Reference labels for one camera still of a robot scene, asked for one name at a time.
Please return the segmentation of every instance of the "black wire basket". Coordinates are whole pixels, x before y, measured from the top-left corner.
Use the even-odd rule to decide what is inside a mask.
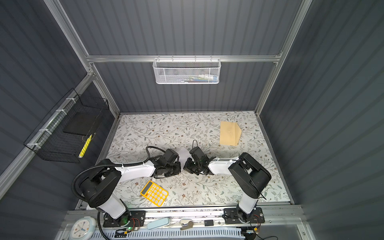
[[[24,145],[43,160],[80,163],[109,111],[108,101],[76,95],[62,110],[56,111],[58,114],[51,123],[38,130],[37,141],[31,143],[29,136]]]

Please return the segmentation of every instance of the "yellow calculator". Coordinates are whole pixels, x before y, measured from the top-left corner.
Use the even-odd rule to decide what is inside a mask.
[[[158,207],[161,207],[168,197],[168,192],[152,181],[145,185],[140,194]]]

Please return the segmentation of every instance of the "white wire basket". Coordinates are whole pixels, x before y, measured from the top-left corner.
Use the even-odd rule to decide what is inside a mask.
[[[153,61],[158,84],[217,84],[220,68],[220,59],[205,62]]]

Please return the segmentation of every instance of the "small black box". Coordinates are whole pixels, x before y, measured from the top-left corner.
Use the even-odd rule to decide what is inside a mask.
[[[204,226],[213,226],[214,225],[214,221],[213,220],[204,220]]]

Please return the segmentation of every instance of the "yellow marker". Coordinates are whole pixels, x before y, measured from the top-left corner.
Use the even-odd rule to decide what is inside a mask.
[[[80,151],[79,158],[84,157],[85,151],[87,151],[88,145],[91,142],[91,140],[92,140],[92,135],[90,135],[89,138],[87,139],[87,141],[85,141],[84,147]]]

